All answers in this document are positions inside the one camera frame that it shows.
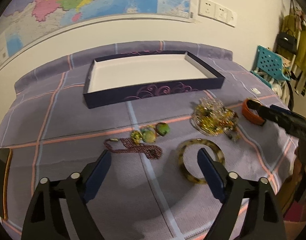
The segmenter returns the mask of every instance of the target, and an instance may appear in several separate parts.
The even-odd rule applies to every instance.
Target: smartphone
[[[12,160],[12,150],[9,148],[0,149],[0,217],[8,220],[7,216],[7,182],[9,167]]]

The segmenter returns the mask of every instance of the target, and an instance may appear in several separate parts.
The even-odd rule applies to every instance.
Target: silver bolt
[[[78,179],[80,177],[80,174],[78,172],[74,172],[71,174],[72,179]]]
[[[264,178],[264,177],[262,177],[262,178],[260,179],[260,181],[261,181],[262,183],[264,183],[264,184],[268,184],[268,183],[269,183],[268,179],[267,179],[267,178]]]
[[[237,178],[239,177],[239,175],[238,175],[237,173],[235,173],[235,172],[230,172],[230,173],[229,173],[229,177],[230,177],[231,179],[237,179]]]
[[[41,178],[40,179],[41,184],[45,184],[46,182],[48,182],[48,178]]]

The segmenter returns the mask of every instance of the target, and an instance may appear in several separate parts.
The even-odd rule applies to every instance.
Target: black handbag
[[[291,0],[290,4],[290,14],[289,14],[289,20],[291,18],[291,9],[293,5],[293,13],[295,15],[295,10],[294,10],[294,3],[293,0]],[[296,22],[294,18],[294,31],[296,29]],[[277,44],[281,47],[286,49],[287,51],[291,52],[292,54],[296,55],[297,54],[297,39],[295,38],[295,33],[288,29],[284,30],[284,32],[280,32],[277,36]]]

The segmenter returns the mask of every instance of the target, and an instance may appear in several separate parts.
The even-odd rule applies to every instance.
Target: green stone
[[[155,129],[156,129],[156,132],[161,136],[165,136],[170,132],[170,127],[165,122],[159,122],[156,125]]]
[[[143,141],[146,143],[154,143],[156,140],[156,133],[152,130],[146,130],[143,133]]]

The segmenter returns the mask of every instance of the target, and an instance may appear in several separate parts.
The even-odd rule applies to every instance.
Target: orange bracelet
[[[262,119],[260,116],[258,116],[257,114],[254,114],[253,112],[250,111],[250,109],[248,108],[248,101],[249,100],[253,100],[253,99],[246,99],[243,104],[242,104],[242,114],[244,115],[244,117],[246,119],[248,119],[251,123],[256,124],[256,125],[264,125],[266,120]]]

